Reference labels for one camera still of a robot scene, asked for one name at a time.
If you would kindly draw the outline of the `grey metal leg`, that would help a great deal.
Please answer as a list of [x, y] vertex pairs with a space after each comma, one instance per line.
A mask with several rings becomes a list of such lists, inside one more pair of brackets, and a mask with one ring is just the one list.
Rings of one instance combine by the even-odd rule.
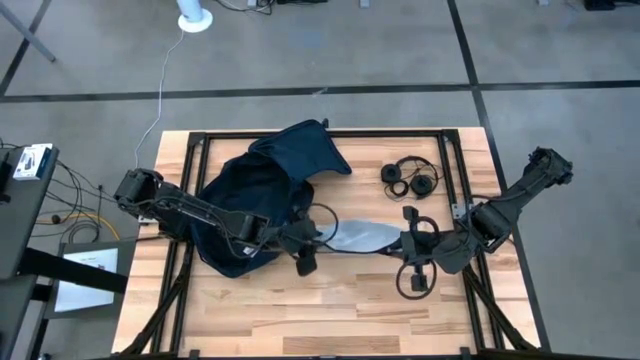
[[4, 4], [3, 0], [0, 0], [0, 15], [21, 33], [28, 43], [34, 46], [49, 62], [55, 62], [57, 60], [55, 55], [37, 38], [34, 32], [29, 30], [9, 7]]

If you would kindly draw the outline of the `dark grey side desk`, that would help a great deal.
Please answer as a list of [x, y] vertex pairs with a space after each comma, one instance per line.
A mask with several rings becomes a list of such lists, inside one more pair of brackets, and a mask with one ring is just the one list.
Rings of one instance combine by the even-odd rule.
[[53, 145], [42, 178], [17, 181], [13, 174], [25, 147], [27, 146], [19, 149], [0, 149], [0, 157], [7, 151], [11, 152], [9, 162], [12, 165], [6, 188], [11, 201], [0, 204], [0, 280], [10, 279], [18, 272], [19, 263], [35, 226], [59, 155], [59, 149]]

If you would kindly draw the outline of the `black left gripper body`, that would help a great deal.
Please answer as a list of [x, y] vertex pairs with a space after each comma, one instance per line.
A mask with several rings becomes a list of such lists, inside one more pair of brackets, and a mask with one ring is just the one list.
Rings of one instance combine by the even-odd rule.
[[299, 276], [308, 276], [317, 270], [315, 237], [318, 231], [307, 209], [300, 209], [296, 219], [280, 227], [277, 234], [282, 250], [295, 260]]

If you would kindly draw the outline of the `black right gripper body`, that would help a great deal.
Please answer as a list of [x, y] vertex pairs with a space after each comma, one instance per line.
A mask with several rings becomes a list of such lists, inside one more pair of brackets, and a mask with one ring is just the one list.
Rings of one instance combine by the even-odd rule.
[[399, 277], [407, 267], [412, 267], [410, 285], [413, 292], [432, 292], [436, 282], [436, 266], [433, 248], [436, 245], [436, 222], [428, 216], [420, 216], [417, 208], [403, 207], [403, 217], [409, 229], [400, 233], [402, 265]]

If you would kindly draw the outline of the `black headphones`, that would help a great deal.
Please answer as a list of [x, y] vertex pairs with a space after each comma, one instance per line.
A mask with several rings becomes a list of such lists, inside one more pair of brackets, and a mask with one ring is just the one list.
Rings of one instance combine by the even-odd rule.
[[432, 162], [410, 155], [385, 164], [380, 178], [385, 184], [385, 193], [391, 199], [400, 200], [412, 193], [413, 199], [422, 200], [436, 190], [440, 175]]

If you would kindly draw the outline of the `black support beam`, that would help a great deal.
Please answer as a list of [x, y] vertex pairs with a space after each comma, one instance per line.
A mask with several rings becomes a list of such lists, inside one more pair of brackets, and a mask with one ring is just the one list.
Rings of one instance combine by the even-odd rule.
[[44, 276], [94, 289], [123, 294], [128, 278], [97, 267], [74, 262], [44, 251], [26, 248], [18, 266], [20, 274]]

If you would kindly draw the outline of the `grey monitor with white screen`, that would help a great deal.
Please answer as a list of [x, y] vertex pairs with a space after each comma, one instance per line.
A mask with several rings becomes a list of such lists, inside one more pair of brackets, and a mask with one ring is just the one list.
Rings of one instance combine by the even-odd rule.
[[[63, 243], [59, 254], [74, 262], [128, 276], [135, 252], [130, 241]], [[53, 293], [46, 304], [47, 319], [117, 316], [123, 293], [93, 289], [55, 280]]]

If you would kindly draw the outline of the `navy blue backpack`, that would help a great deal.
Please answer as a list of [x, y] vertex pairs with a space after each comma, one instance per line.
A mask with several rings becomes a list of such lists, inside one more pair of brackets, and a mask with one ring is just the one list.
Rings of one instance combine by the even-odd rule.
[[[324, 171], [352, 173], [323, 125], [309, 119], [254, 141], [243, 155], [224, 164], [198, 198], [282, 226], [293, 220], [296, 210], [310, 206], [314, 189], [308, 179]], [[200, 221], [191, 223], [191, 236], [201, 260], [228, 278], [245, 275], [279, 256], [262, 250], [249, 257], [243, 245], [229, 242], [221, 231]]]

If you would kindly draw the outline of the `black aluminium table frame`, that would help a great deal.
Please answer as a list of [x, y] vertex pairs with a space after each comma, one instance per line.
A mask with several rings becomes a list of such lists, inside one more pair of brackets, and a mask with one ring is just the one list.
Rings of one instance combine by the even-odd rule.
[[[329, 130], [353, 169], [329, 172], [309, 181], [314, 200], [344, 220], [368, 220], [406, 229], [402, 206], [416, 206], [443, 230], [452, 228], [452, 203], [463, 191], [494, 195], [499, 191], [494, 163], [482, 128]], [[193, 193], [218, 175], [223, 164], [248, 150], [258, 137], [275, 131], [165, 131], [155, 170]], [[383, 192], [379, 170], [385, 163], [417, 155], [440, 169], [450, 166], [433, 195], [396, 202]], [[125, 350], [151, 317], [171, 279], [177, 275], [184, 244], [165, 239], [136, 244], [129, 283], [112, 352]], [[496, 329], [462, 275], [438, 271], [431, 295], [403, 299], [395, 289], [401, 260], [384, 256], [318, 254], [319, 268], [299, 277], [294, 260], [281, 256], [255, 272], [225, 278], [197, 254], [185, 295], [177, 299], [144, 352], [175, 351], [187, 357], [449, 355], [461, 348], [512, 348]], [[547, 348], [541, 320], [534, 315], [521, 245], [507, 243], [472, 264], [514, 327], [536, 347]]]

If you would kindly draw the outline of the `white pedestal tower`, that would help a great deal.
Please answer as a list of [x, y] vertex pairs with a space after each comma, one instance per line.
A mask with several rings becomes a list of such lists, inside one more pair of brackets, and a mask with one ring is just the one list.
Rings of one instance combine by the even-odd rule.
[[213, 23], [212, 13], [203, 8], [200, 0], [176, 0], [180, 10], [178, 26], [187, 33], [207, 30]]

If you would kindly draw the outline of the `small white blue box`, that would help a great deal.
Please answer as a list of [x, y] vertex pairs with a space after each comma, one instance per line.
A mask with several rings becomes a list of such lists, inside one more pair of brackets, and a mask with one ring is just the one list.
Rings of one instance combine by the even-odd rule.
[[52, 143], [27, 146], [15, 166], [13, 178], [17, 181], [40, 180], [51, 157]]

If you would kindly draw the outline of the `black desk device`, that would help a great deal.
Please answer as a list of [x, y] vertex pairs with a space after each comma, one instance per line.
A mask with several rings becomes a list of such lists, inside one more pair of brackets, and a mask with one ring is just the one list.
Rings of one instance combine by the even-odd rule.
[[11, 196], [6, 193], [7, 184], [10, 179], [12, 165], [9, 162], [11, 152], [7, 151], [0, 157], [0, 204], [9, 203]]

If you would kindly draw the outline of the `clear mesh zip pouch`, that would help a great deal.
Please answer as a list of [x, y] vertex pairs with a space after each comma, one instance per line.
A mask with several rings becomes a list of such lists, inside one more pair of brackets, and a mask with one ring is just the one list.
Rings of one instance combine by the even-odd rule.
[[327, 230], [326, 246], [330, 250], [355, 253], [375, 252], [399, 238], [401, 229], [384, 223], [346, 220], [338, 225], [318, 225]]

